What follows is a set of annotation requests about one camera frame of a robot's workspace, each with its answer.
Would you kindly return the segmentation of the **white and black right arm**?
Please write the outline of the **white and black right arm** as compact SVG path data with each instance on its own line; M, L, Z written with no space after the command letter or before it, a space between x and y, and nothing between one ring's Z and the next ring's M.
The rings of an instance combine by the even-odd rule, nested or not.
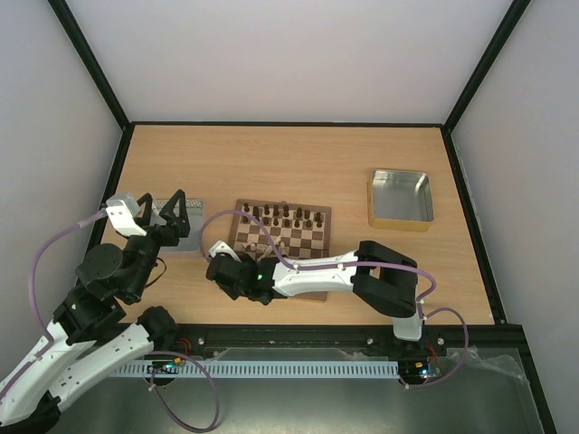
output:
M396 347L414 354L426 343L415 301L416 267L413 259L374 241L362 241L357 250L334 257L260 261L218 241L209 250L206 278L233 300L245 297L264 306L306 293L352 293L391 317Z

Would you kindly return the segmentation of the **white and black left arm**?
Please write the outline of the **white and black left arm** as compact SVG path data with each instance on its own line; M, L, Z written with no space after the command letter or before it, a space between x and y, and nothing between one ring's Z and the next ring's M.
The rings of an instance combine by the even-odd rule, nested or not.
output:
M55 234L37 251L62 237L108 218L126 241L123 248L101 243L75 269L77 284L55 308L42 336L1 382L1 431L45 433L80 396L125 363L176 340L178 326L163 307L150 307L125 331L104 345L98 341L125 317L125 305L140 302L155 283L151 273L159 251L188 237L185 192L177 190L153 223L153 198L146 193L115 194L95 214Z

